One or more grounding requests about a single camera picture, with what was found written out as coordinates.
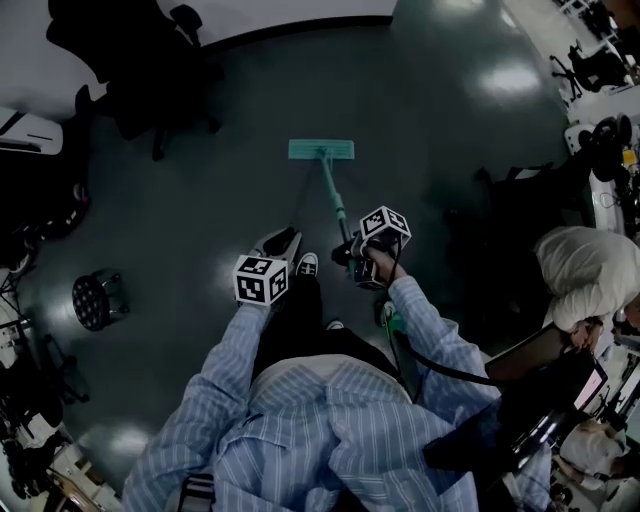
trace office chair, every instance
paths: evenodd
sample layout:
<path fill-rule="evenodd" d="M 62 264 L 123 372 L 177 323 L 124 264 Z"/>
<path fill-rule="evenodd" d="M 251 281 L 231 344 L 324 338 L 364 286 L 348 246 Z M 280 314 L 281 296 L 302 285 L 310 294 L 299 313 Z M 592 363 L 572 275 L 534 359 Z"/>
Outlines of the office chair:
<path fill-rule="evenodd" d="M 569 59 L 573 66 L 573 71 L 567 69 L 564 64 L 555 56 L 549 57 L 558 63 L 563 73 L 553 72 L 553 76 L 566 78 L 571 85 L 571 101 L 582 97 L 582 89 L 591 92 L 600 92 L 604 85 L 623 86 L 627 70 L 622 61 L 606 48 L 598 50 L 590 57 L 582 57 L 580 45 L 571 46 L 569 49 Z"/>
<path fill-rule="evenodd" d="M 172 125 L 201 115 L 212 133 L 219 130 L 204 110 L 205 85 L 208 75 L 220 79 L 222 72 L 205 66 L 197 34 L 202 21 L 192 8 L 172 9 L 170 20 L 155 0 L 49 0 L 49 12 L 47 39 L 82 59 L 100 83 L 108 82 L 100 103 L 121 135 L 130 140 L 155 127 L 154 161 L 163 158 Z"/>

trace shoe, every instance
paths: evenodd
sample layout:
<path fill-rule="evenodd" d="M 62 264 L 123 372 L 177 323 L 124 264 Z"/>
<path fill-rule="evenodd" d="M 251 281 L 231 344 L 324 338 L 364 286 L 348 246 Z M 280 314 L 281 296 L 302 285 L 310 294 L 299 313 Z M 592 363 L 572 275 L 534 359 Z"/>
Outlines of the shoe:
<path fill-rule="evenodd" d="M 308 252 L 300 258 L 296 275 L 317 276 L 318 275 L 318 255 L 315 252 Z"/>
<path fill-rule="evenodd" d="M 344 324 L 340 320 L 332 320 L 327 325 L 327 331 L 333 331 L 334 329 L 344 329 Z"/>

